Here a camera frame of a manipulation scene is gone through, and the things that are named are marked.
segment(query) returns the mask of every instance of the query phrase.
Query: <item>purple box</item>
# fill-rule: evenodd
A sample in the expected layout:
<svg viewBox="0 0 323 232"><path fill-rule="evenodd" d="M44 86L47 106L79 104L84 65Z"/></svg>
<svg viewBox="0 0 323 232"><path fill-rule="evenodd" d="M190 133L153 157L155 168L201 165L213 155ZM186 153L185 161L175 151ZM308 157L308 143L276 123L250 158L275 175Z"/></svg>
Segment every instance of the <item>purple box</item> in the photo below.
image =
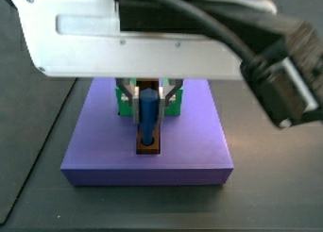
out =
<svg viewBox="0 0 323 232"><path fill-rule="evenodd" d="M224 184L233 170L206 80L185 80L182 114L161 124L161 154L137 155L115 80L94 79L60 170L74 185Z"/></svg>

